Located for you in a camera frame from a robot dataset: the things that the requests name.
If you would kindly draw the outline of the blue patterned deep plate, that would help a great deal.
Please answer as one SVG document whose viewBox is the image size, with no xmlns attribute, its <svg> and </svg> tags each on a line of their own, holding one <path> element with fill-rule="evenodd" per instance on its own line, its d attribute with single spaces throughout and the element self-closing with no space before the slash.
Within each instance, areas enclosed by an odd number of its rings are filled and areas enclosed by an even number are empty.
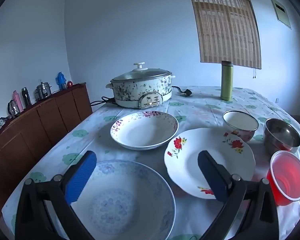
<svg viewBox="0 0 300 240">
<path fill-rule="evenodd" d="M 175 221 L 167 181 L 152 168 L 128 160 L 97 163 L 70 206 L 94 239 L 168 239 Z"/>
</svg>

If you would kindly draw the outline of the steel kettle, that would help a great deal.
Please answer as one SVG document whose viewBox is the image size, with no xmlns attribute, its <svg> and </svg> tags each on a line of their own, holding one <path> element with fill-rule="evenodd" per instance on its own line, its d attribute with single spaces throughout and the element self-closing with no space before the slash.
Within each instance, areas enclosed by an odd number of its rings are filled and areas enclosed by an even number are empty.
<svg viewBox="0 0 300 240">
<path fill-rule="evenodd" d="M 17 105 L 17 103 L 14 100 L 11 100 L 8 104 L 7 104 L 7 111 L 8 114 L 12 117 L 15 118 L 16 116 L 18 116 L 20 114 L 20 110 L 19 107 Z"/>
</svg>

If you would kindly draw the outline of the steel rice cooker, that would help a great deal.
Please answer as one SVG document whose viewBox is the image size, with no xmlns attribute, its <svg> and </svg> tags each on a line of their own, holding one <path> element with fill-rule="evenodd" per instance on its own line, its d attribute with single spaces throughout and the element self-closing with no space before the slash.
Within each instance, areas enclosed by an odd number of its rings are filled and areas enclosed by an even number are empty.
<svg viewBox="0 0 300 240">
<path fill-rule="evenodd" d="M 51 96 L 51 88 L 48 82 L 41 82 L 34 91 L 36 101 L 44 100 Z"/>
</svg>

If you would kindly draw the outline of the pink flower rimmed plate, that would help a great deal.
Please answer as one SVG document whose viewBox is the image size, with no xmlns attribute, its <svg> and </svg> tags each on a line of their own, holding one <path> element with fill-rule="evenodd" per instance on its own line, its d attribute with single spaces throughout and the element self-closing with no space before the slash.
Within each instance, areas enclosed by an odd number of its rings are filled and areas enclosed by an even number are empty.
<svg viewBox="0 0 300 240">
<path fill-rule="evenodd" d="M 178 128 L 178 120 L 168 113 L 143 111 L 115 121 L 110 129 L 110 136 L 124 148 L 147 151 L 169 142 Z"/>
</svg>

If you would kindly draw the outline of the bamboo window blind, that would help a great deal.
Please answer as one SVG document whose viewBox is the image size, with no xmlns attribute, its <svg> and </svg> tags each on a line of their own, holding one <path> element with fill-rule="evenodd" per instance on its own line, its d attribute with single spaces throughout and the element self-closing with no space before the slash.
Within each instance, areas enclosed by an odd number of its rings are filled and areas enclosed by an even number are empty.
<svg viewBox="0 0 300 240">
<path fill-rule="evenodd" d="M 251 0 L 191 0 L 200 61 L 261 68 L 261 46 Z"/>
</svg>

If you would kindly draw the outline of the green thermos bottle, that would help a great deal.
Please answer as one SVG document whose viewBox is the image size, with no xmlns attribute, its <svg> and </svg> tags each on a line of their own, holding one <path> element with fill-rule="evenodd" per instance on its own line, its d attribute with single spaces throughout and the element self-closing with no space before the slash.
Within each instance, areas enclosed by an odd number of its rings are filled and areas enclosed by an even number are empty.
<svg viewBox="0 0 300 240">
<path fill-rule="evenodd" d="M 232 98 L 233 70 L 231 61 L 222 61 L 221 99 L 225 101 Z"/>
</svg>

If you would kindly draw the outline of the pink thermos flask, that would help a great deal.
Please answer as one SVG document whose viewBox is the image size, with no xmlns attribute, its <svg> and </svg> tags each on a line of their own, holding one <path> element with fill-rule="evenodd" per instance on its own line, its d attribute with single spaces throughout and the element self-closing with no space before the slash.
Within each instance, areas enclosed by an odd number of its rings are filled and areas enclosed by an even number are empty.
<svg viewBox="0 0 300 240">
<path fill-rule="evenodd" d="M 18 106 L 19 112 L 22 112 L 24 110 L 24 108 L 23 108 L 23 105 L 21 103 L 19 93 L 16 90 L 13 91 L 13 100 L 15 101 L 15 103 Z"/>
</svg>

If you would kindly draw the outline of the floral white tablecloth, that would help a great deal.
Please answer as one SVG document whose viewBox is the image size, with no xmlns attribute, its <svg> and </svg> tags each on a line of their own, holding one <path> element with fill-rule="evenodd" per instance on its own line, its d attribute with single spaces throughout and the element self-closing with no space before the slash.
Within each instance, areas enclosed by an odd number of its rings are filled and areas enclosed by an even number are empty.
<svg viewBox="0 0 300 240">
<path fill-rule="evenodd" d="M 231 101 L 220 98 L 218 87 L 192 87 L 192 95 L 182 96 L 173 90 L 170 100 L 159 107 L 179 122 L 179 132 L 200 127 L 222 126 L 223 113 L 229 110 L 243 111 L 258 120 L 259 128 L 249 145 L 256 160 L 255 179 L 263 178 L 269 168 L 270 157 L 263 144 L 263 126 L 268 118 L 277 118 L 291 124 L 299 133 L 300 125 L 283 109 L 261 94 L 250 89 L 235 88 Z M 97 154 L 98 160 L 126 159 L 138 161 L 167 177 L 164 164 L 164 147 L 150 151 L 131 151 L 118 145 L 110 136 L 112 124 L 132 109 L 106 104 L 87 117 L 52 148 L 27 174 L 35 181 L 50 180 L 55 174 L 64 173 L 75 157 L 87 150 Z M 170 239 L 198 239 L 213 221 L 221 204 L 186 194 L 171 184 L 177 204 L 175 225 Z"/>
</svg>

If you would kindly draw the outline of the floral electric cooking pot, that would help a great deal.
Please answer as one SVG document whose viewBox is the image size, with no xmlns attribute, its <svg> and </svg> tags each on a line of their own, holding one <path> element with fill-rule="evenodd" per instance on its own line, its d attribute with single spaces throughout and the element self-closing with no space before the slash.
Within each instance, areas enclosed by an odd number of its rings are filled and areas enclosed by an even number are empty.
<svg viewBox="0 0 300 240">
<path fill-rule="evenodd" d="M 168 70 L 146 68 L 143 62 L 111 79 L 106 85 L 113 90 L 115 102 L 125 108 L 147 109 L 162 105 L 172 96 L 172 80 L 175 76 Z"/>
</svg>

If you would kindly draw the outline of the stainless steel bowl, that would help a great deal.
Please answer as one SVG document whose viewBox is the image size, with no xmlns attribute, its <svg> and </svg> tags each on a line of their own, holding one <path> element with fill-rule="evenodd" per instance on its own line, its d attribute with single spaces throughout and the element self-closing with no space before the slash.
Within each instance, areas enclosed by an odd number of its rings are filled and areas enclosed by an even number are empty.
<svg viewBox="0 0 300 240">
<path fill-rule="evenodd" d="M 270 156 L 280 150 L 296 153 L 300 148 L 300 135 L 287 122 L 269 118 L 264 124 L 263 142 Z"/>
</svg>

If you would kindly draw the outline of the wall electrical panel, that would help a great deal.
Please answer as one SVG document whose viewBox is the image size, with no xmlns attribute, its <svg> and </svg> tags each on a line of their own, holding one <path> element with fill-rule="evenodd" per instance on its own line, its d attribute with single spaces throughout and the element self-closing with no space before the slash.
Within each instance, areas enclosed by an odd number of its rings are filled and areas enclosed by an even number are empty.
<svg viewBox="0 0 300 240">
<path fill-rule="evenodd" d="M 273 4 L 277 20 L 283 23 L 288 28 L 291 28 L 290 20 L 284 5 L 282 5 L 277 0 L 271 0 L 271 2 Z"/>
</svg>

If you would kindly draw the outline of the blue water bottle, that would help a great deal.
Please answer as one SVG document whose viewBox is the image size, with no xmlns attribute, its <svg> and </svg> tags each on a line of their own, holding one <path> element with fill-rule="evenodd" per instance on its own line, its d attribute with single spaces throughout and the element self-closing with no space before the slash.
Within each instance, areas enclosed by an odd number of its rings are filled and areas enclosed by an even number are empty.
<svg viewBox="0 0 300 240">
<path fill-rule="evenodd" d="M 59 90 L 67 89 L 66 86 L 66 78 L 64 77 L 62 72 L 59 72 L 56 77 L 56 83 L 59 87 Z"/>
</svg>

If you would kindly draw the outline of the small red object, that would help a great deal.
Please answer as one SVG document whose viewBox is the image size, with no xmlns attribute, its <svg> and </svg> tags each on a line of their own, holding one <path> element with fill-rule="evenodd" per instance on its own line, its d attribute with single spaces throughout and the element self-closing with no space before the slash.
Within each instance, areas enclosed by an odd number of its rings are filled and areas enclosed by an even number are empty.
<svg viewBox="0 0 300 240">
<path fill-rule="evenodd" d="M 69 87 L 72 87 L 72 86 L 73 86 L 72 81 L 68 81 L 68 82 L 67 82 L 67 87 L 69 88 Z"/>
</svg>

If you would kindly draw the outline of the white enamel bowl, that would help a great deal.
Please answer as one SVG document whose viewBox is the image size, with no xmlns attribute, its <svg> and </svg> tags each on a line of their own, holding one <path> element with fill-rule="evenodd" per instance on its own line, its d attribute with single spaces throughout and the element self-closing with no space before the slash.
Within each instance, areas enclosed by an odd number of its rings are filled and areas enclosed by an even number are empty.
<svg viewBox="0 0 300 240">
<path fill-rule="evenodd" d="M 226 111 L 223 113 L 223 126 L 244 142 L 250 141 L 258 130 L 258 121 L 242 111 Z"/>
</svg>

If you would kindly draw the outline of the red plastic bowl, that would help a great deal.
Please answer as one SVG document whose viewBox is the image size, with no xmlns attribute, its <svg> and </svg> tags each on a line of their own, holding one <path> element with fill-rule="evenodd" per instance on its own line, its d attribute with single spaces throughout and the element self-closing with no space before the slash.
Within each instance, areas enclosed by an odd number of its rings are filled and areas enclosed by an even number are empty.
<svg viewBox="0 0 300 240">
<path fill-rule="evenodd" d="M 266 178 L 277 206 L 300 200 L 300 159 L 288 151 L 275 152 Z"/>
</svg>

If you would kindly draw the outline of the brown wooden sideboard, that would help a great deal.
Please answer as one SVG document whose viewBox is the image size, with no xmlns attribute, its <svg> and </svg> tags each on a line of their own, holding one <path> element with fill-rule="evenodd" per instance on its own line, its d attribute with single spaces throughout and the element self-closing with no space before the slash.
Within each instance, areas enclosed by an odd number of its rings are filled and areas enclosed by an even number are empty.
<svg viewBox="0 0 300 240">
<path fill-rule="evenodd" d="M 92 114 L 85 83 L 57 92 L 0 129 L 0 217 L 17 185 L 44 155 Z"/>
</svg>

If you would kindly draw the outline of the black thermos flask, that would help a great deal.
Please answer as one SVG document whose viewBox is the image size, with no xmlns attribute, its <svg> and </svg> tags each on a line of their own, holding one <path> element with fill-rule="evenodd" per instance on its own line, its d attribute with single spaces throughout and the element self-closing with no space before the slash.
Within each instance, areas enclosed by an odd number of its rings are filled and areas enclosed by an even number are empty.
<svg viewBox="0 0 300 240">
<path fill-rule="evenodd" d="M 23 100 L 25 103 L 25 108 L 30 107 L 32 105 L 32 103 L 31 103 L 31 98 L 30 98 L 29 92 L 26 87 L 21 89 L 21 94 L 22 94 L 22 97 L 23 97 Z"/>
</svg>

